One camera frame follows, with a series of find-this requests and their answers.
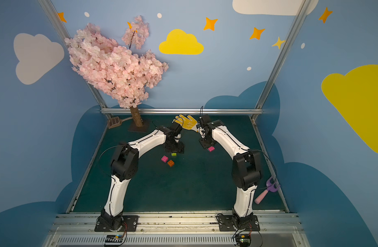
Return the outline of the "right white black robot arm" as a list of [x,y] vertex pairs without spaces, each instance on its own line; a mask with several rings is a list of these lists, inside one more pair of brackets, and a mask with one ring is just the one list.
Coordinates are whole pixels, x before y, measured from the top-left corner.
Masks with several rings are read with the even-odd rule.
[[204,149],[218,143],[232,159],[232,179],[237,187],[232,222],[240,229],[253,219],[254,194],[262,179],[261,152],[244,145],[222,121],[212,121],[208,115],[199,118],[197,127]]

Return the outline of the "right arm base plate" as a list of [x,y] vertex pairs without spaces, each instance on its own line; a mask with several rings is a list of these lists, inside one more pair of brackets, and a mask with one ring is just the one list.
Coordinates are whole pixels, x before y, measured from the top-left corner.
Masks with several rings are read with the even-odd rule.
[[221,232],[233,232],[236,230],[244,230],[252,228],[253,231],[260,231],[260,223],[256,215],[250,215],[243,222],[236,220],[232,215],[216,215],[216,220]]

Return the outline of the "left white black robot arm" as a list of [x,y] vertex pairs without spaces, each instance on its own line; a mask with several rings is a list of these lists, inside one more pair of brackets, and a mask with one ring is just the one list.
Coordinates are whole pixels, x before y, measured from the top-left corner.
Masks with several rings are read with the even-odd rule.
[[116,146],[111,160],[111,187],[107,202],[97,218],[96,232],[128,230],[123,217],[124,199],[129,182],[138,171],[140,157],[160,145],[168,153],[184,153],[184,144],[180,141],[182,129],[176,122],[169,127],[159,126],[136,141]]

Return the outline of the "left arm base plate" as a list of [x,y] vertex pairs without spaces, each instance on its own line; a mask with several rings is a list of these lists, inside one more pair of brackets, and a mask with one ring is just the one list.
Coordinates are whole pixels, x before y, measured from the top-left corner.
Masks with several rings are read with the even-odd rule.
[[113,226],[99,217],[94,228],[95,232],[135,232],[137,229],[138,216],[120,216]]

